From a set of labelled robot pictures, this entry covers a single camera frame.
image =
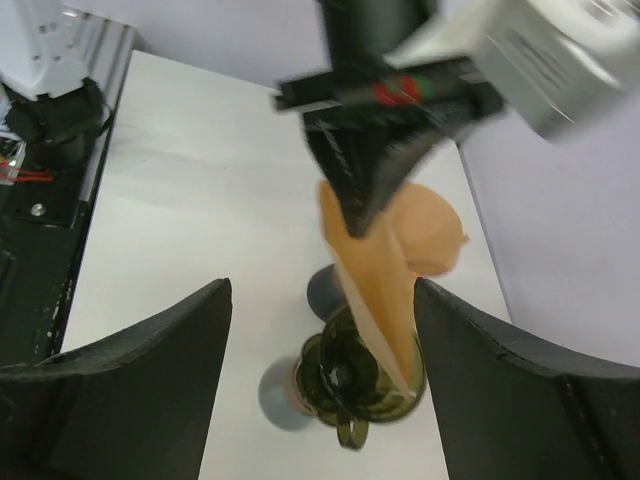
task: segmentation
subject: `green glass vase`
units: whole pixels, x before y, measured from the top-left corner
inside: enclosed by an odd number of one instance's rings
[[[420,403],[427,378],[417,337],[414,345],[415,396],[407,399],[365,346],[351,310],[342,307],[322,334],[305,342],[293,376],[297,396],[321,422],[336,428],[340,445],[360,450],[370,423],[397,422]]]

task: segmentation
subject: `white table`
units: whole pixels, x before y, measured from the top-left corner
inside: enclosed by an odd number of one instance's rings
[[[340,449],[335,431],[320,424],[284,433],[259,408],[265,369],[321,330],[305,288],[330,261],[315,202],[319,171],[298,119],[272,113],[269,93],[134,54],[64,350],[229,277],[233,320],[202,479],[445,479],[429,395],[409,421],[372,427],[358,454]],[[508,320],[455,146],[444,146],[417,180],[453,204],[471,238],[439,282]]]

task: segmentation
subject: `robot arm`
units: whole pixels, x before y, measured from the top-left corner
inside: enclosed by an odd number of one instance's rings
[[[275,105],[303,112],[307,143],[354,236],[439,139],[503,102],[553,140],[640,84],[637,0],[469,0],[417,26],[406,15],[414,0],[320,3],[333,71],[283,83]],[[409,34],[397,42],[394,28]]]
[[[475,0],[424,26],[386,60],[405,68],[467,55],[535,132],[553,140],[640,85],[639,51],[635,0]]]
[[[82,87],[89,76],[66,28],[58,0],[0,0],[0,78],[12,91],[37,101]]]
[[[65,170],[89,157],[103,96],[74,44],[60,0],[0,0],[0,80],[5,122],[42,168]]]

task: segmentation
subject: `white wall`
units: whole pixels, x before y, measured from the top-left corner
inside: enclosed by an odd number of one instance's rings
[[[67,2],[137,26],[151,53],[266,85],[326,65],[314,0]],[[553,147],[508,116],[463,152],[514,322],[640,366],[638,125],[630,102]]]
[[[327,65],[315,0],[63,0],[137,27],[140,50],[264,85]]]

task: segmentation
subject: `red wire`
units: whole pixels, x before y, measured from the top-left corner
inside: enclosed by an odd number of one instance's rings
[[[50,172],[38,172],[35,170],[23,170],[21,168],[14,168],[6,160],[3,162],[0,162],[0,167],[12,168],[13,170],[16,170],[18,172],[15,178],[13,179],[7,175],[0,174],[1,179],[13,181],[14,183],[51,182],[54,179],[54,177],[51,175]]]

